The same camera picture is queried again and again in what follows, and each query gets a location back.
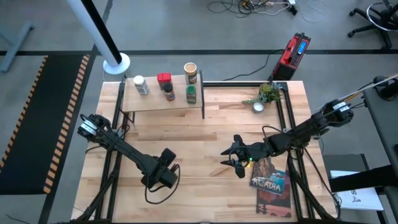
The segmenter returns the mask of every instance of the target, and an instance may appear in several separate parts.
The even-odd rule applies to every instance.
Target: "lid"
[[[169,72],[159,73],[157,74],[158,82],[170,82],[172,79],[172,74]]]
[[[184,70],[187,72],[189,75],[194,75],[197,72],[197,65],[195,65],[192,62],[188,62],[184,65]]]
[[[188,86],[187,87],[187,93],[188,94],[195,94],[196,93],[195,87],[194,86]]]
[[[170,83],[166,83],[163,85],[163,90],[166,93],[170,93],[171,91],[173,91],[173,85],[171,85]]]
[[[144,77],[137,75],[136,77],[134,77],[134,84],[136,85],[142,85],[144,83]]]

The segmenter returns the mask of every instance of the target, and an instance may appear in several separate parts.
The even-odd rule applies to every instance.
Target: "white pole base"
[[[103,68],[106,73],[110,75],[119,75],[127,71],[130,67],[130,58],[124,53],[120,53],[120,55],[122,56],[122,62],[117,66],[112,66],[104,60]]]

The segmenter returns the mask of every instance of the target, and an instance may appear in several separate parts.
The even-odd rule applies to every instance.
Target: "red battery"
[[[299,66],[310,41],[311,38],[305,36],[304,33],[295,34],[287,44],[268,80],[290,80]]]

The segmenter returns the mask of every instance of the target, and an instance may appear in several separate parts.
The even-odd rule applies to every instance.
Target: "potted succulent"
[[[260,86],[259,94],[254,99],[244,100],[242,103],[253,104],[254,112],[261,112],[264,109],[265,103],[280,99],[280,89],[281,86],[276,83],[264,83]]]

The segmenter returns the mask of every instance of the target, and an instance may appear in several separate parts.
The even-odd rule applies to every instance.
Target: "white bottle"
[[[146,81],[144,80],[144,77],[142,77],[140,75],[137,75],[136,77],[134,77],[134,84],[135,84],[139,94],[148,95],[149,88],[148,88]]]

